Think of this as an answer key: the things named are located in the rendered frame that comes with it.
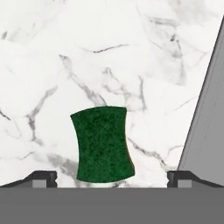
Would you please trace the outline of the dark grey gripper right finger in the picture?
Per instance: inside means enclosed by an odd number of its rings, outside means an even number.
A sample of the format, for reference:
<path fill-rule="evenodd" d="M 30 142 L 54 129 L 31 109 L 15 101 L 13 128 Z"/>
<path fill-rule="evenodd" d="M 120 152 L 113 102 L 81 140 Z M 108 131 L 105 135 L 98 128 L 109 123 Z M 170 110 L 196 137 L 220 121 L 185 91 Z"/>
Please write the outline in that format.
<path fill-rule="evenodd" d="M 224 185 L 218 185 L 213 182 L 203 180 L 191 171 L 168 171 L 167 178 L 168 188 L 196 188 L 202 186 L 224 188 Z"/>

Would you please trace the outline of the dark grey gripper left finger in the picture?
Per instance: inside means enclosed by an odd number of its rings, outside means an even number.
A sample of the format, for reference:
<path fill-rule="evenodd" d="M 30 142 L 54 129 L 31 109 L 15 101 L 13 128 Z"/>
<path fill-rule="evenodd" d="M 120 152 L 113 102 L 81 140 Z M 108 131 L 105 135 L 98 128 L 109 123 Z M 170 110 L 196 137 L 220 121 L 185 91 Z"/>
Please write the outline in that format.
<path fill-rule="evenodd" d="M 57 188 L 58 175 L 56 171 L 34 171 L 24 179 L 2 185 L 4 188 Z"/>

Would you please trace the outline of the grey steel sink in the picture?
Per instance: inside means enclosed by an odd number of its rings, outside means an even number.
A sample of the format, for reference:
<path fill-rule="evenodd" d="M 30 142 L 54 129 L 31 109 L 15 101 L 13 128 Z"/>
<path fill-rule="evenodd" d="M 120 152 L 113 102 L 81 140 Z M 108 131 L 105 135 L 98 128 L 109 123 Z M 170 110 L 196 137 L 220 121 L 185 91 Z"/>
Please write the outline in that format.
<path fill-rule="evenodd" d="M 213 48 L 178 171 L 224 186 L 224 17 Z"/>

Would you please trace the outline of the green sponge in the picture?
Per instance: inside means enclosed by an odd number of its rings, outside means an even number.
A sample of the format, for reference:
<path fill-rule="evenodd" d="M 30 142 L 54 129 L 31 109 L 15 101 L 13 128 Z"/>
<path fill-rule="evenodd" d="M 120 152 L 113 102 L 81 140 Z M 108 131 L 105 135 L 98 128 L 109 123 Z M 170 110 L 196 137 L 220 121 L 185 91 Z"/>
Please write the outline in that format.
<path fill-rule="evenodd" d="M 70 115 L 79 146 L 77 179 L 110 183 L 135 175 L 125 135 L 127 109 L 104 106 Z"/>

